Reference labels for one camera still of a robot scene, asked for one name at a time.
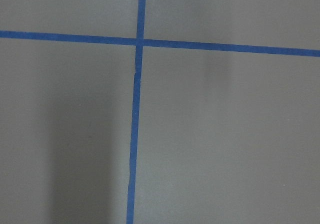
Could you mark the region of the blue tape line lengthwise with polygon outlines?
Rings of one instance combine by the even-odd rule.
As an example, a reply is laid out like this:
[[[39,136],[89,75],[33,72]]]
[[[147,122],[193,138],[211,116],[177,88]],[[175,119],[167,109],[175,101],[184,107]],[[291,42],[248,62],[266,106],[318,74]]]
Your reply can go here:
[[[130,154],[129,154],[129,182],[127,189],[127,209],[126,223],[134,222],[135,212],[135,191],[136,191],[136,171],[138,156],[138,136],[139,136],[139,117],[140,117],[140,96],[141,96],[141,76],[143,63],[144,30],[146,0],[138,0],[137,10],[137,30],[136,30],[136,49],[135,49],[135,74],[133,80],[133,97],[131,112],[131,135],[130,135]]]

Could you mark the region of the blue tape line crosswise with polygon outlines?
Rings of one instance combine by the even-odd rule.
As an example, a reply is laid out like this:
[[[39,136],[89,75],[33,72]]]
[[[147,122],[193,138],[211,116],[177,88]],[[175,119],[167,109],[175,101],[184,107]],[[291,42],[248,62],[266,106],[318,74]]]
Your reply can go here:
[[[172,40],[157,40],[157,39],[144,39],[143,41],[139,41],[135,38],[60,34],[60,33],[2,30],[0,33],[0,36],[1,38],[12,38],[12,39],[116,44],[116,45],[129,45],[129,46],[135,46],[141,43],[142,46],[146,46],[146,47],[214,50],[214,51],[278,54],[278,55],[307,56],[307,57],[319,57],[320,55],[320,51],[315,49],[269,47],[269,46],[223,44],[223,43],[203,43],[203,42],[172,41]]]

